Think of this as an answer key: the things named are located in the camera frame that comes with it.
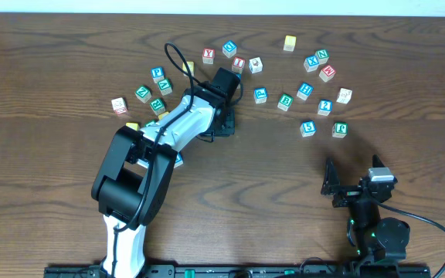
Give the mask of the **red I block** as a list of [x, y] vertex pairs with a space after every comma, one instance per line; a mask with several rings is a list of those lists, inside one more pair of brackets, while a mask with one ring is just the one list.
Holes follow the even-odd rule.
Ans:
[[233, 63], [232, 63], [231, 70], [234, 73], [241, 74], [244, 70], [245, 62], [246, 62], [245, 59], [235, 56]]

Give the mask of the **blue 2 block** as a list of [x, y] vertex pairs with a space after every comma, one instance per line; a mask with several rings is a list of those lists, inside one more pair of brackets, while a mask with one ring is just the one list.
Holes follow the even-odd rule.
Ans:
[[331, 112], [332, 102], [330, 100], [320, 100], [318, 104], [318, 115], [328, 116]]

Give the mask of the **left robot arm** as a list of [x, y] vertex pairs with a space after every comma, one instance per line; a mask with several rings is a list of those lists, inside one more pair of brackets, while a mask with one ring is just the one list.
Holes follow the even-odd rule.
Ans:
[[100, 276], [136, 277], [142, 271], [145, 231], [165, 200], [178, 153], [224, 125], [239, 83], [235, 73], [220, 68], [212, 81], [187, 89], [161, 120], [115, 133], [91, 189], [107, 227]]

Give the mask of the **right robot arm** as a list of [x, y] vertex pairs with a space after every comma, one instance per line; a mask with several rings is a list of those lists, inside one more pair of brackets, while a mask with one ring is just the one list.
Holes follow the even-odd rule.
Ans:
[[397, 263], [406, 258], [409, 225], [396, 218], [382, 218], [379, 206], [392, 197], [396, 177], [379, 156], [357, 185], [342, 185], [333, 161], [325, 162], [322, 195], [332, 197], [332, 206], [349, 211], [347, 237], [359, 251], [360, 262]]

